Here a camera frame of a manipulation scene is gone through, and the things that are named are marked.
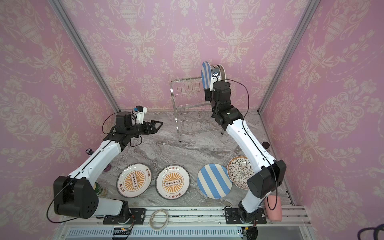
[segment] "black mounting plate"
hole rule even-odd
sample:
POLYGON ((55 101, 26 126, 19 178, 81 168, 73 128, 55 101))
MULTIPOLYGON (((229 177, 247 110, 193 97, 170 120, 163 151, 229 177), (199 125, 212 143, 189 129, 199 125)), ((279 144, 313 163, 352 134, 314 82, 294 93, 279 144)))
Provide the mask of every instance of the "black mounting plate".
MULTIPOLYGON (((135 223, 134 225, 143 225, 144 224, 144 218, 145 218, 145 209, 130 209, 132 214, 135 217, 135 223)), ((115 216, 105 216, 103 220, 103 224, 105 225, 115 225, 118 224, 118 220, 120 218, 115 216)), ((132 219, 130 219, 125 225, 131 225, 132 219)))
MULTIPOLYGON (((224 209, 224 214, 225 214, 225 222, 227 224, 244 224, 240 220, 240 215, 238 213, 238 207, 226 208, 226 209, 224 209)), ((264 209, 259 208, 256 211, 255 220, 256 220, 256 224, 266 224, 264 209)))

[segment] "wall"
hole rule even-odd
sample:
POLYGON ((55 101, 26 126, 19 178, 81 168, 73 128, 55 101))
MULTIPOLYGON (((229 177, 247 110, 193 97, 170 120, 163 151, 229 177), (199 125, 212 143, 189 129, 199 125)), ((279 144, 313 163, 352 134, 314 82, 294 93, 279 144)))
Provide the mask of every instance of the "wall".
POLYGON ((264 113, 320 240, 384 222, 383 8, 322 0, 264 113))
POLYGON ((99 146, 113 111, 48 2, 1 1, 0 23, 0 232, 52 239, 53 181, 99 146))
MULTIPOLYGON (((169 81, 223 64, 258 108, 308 0, 62 0, 123 109, 172 109, 169 81)), ((234 85, 236 107, 247 108, 234 85)))

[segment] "wire rack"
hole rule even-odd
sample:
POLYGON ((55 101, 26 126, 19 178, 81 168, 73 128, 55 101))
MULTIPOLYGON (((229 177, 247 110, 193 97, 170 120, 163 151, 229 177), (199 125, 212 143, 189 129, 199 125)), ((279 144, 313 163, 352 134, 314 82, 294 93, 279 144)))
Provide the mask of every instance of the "wire rack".
POLYGON ((183 135, 221 129, 211 118, 211 103, 205 101, 201 77, 172 80, 169 86, 180 142, 183 135))

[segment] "plate rim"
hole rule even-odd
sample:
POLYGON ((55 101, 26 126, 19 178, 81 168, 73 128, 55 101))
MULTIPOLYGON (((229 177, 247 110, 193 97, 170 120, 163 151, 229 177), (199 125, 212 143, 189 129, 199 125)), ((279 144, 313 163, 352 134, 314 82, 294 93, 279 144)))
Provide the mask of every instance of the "plate rim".
MULTIPOLYGON (((205 166, 207 166, 207 165, 209 165, 209 164, 218 164, 218 163, 214 163, 214 162, 213 162, 213 163, 208 163, 208 164, 204 165, 203 167, 205 167, 205 166)), ((203 169, 203 167, 200 168, 200 170, 197 172, 196 179, 199 177, 199 172, 201 171, 201 169, 203 169)), ((231 181, 231 183, 234 184, 234 183, 232 182, 231 178, 229 177, 228 170, 227 170, 227 174, 228 174, 229 181, 231 181)), ((207 195, 205 195, 205 194, 201 191, 201 189, 200 189, 199 186, 198 186, 198 188, 199 188, 200 192, 201 192, 204 196, 208 197, 207 195)), ((223 197, 221 197, 221 198, 211 198, 211 197, 208 197, 208 198, 210 198, 210 199, 222 199, 223 197)))
POLYGON ((183 166, 181 166, 181 165, 178 165, 178 164, 171 164, 171 165, 168 165, 168 166, 164 167, 164 168, 159 172, 159 174, 158 174, 157 177, 156 177, 156 181, 155 181, 156 192, 157 192, 157 194, 158 194, 160 197, 162 197, 162 198, 164 198, 164 199, 167 199, 167 200, 170 200, 170 201, 173 201, 173 200, 177 200, 177 199, 181 198, 182 196, 180 196, 180 197, 178 197, 178 198, 176 198, 176 199, 168 199, 168 198, 166 198, 166 197, 163 197, 163 196, 159 193, 159 191, 157 190, 157 179, 159 178, 160 173, 161 173, 164 169, 166 169, 167 167, 169 167, 169 166, 179 166, 179 167, 182 167, 182 168, 187 172, 187 174, 188 174, 189 184, 188 184, 187 190, 185 191, 185 193, 184 193, 182 196, 184 196, 184 195, 187 193, 187 191, 188 191, 188 189, 189 189, 189 187, 190 187, 190 185, 191 185, 191 176, 189 175, 189 172, 185 169, 185 167, 183 167, 183 166))
POLYGON ((122 172, 124 172, 124 171, 125 171, 127 168, 129 168, 130 166, 132 166, 132 165, 136 165, 136 164, 144 165, 144 166, 146 166, 146 167, 151 171, 151 181, 149 182, 149 186, 148 186, 148 188, 147 188, 143 193, 141 193, 141 194, 139 194, 139 195, 137 195, 137 196, 135 196, 135 197, 138 197, 138 196, 144 194, 144 193, 150 188, 151 183, 152 183, 152 179, 153 179, 153 177, 152 177, 152 176, 153 176, 153 173, 152 173, 151 168, 148 167, 147 165, 143 164, 143 163, 133 163, 133 164, 131 164, 131 165, 128 165, 126 168, 124 168, 124 169, 120 172, 120 174, 119 174, 119 176, 118 176, 118 178, 117 178, 117 180, 116 180, 116 189, 118 190, 118 193, 119 193, 121 196, 126 197, 126 198, 130 198, 130 199, 131 199, 131 198, 135 198, 135 197, 127 197, 127 196, 124 196, 124 195, 122 195, 122 193, 119 191, 119 178, 120 178, 122 172))
POLYGON ((234 183, 234 182, 232 181, 231 177, 229 176, 229 169, 228 169, 228 168, 229 168, 229 164, 230 164, 235 158, 238 158, 238 157, 245 157, 245 158, 249 161, 248 157, 247 157, 247 156, 244 156, 244 155, 236 156, 236 157, 232 158, 231 160, 229 160, 229 162, 228 162, 228 164, 227 164, 228 177, 229 177, 229 179, 231 180, 231 182, 232 182, 236 187, 238 187, 238 188, 240 188, 240 189, 243 189, 243 190, 249 190, 249 188, 242 188, 242 187, 239 187, 236 183, 234 183))

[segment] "orange sunburst design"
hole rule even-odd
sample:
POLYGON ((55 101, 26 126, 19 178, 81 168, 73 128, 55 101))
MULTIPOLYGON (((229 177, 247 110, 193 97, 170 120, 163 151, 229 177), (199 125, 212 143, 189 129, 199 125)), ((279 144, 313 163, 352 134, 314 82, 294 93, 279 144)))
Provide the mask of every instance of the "orange sunburst design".
POLYGON ((163 179, 163 188, 169 193, 178 192, 183 187, 183 185, 183 176, 177 172, 170 172, 163 179))
POLYGON ((145 175, 142 171, 136 170, 125 177, 124 186, 130 192, 139 190, 145 182, 145 175))

